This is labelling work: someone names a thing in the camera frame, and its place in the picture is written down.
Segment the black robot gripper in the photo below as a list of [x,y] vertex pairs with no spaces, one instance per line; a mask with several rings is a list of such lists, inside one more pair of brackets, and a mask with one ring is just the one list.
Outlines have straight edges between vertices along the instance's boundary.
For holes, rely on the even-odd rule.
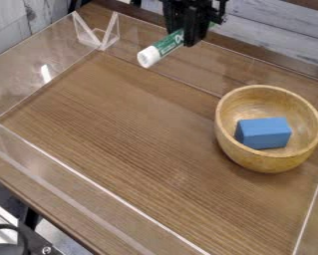
[[208,32],[209,20],[221,24],[225,20],[229,0],[161,0],[168,32],[184,26],[184,44],[194,46]]

